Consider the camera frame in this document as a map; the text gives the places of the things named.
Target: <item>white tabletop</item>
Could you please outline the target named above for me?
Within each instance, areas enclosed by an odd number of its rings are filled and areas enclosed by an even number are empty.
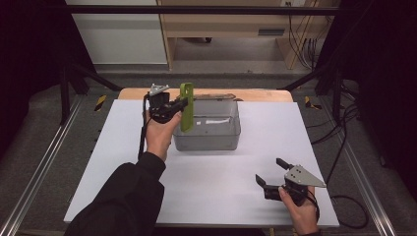
[[[282,202],[266,200],[255,174],[269,185],[284,183],[277,157],[301,164],[323,179],[294,102],[239,102],[242,127],[236,150],[168,150],[158,226],[274,227],[291,225]],[[96,196],[122,163],[137,161],[141,100],[114,100],[64,221],[70,222]],[[327,189],[316,188],[319,225],[338,226]]]

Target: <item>black curtain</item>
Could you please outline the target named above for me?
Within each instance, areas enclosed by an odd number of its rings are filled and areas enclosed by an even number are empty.
[[[77,62],[95,72],[71,14],[46,12],[45,4],[66,3],[1,0],[0,159],[28,113],[30,97],[58,85],[63,65]]]
[[[359,85],[358,104],[381,156],[417,199],[417,1],[375,0],[355,29],[336,69]],[[321,55],[323,65],[349,29],[335,19]]]

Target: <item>black jacket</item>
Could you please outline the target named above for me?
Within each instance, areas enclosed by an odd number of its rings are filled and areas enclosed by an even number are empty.
[[[136,165],[120,165],[73,219],[65,236],[151,235],[162,204],[159,178],[164,169],[165,163],[150,152]]]

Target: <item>white wall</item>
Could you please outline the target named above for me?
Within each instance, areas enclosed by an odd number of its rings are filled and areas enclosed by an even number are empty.
[[[156,5],[155,0],[66,0],[68,5]],[[94,64],[166,64],[158,15],[73,14]]]

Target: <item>human hand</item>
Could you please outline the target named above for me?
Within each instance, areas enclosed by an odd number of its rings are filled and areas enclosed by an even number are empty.
[[[163,161],[166,160],[166,153],[171,145],[172,134],[175,128],[181,122],[181,112],[177,112],[172,119],[165,123],[159,124],[148,118],[147,125],[147,151],[157,155]]]
[[[309,186],[308,189],[311,192],[309,196],[313,199],[314,187]],[[282,187],[279,187],[279,195],[291,215],[292,224],[298,234],[303,235],[319,231],[316,219],[316,207],[312,202],[306,200],[301,206],[296,206],[289,194]]]

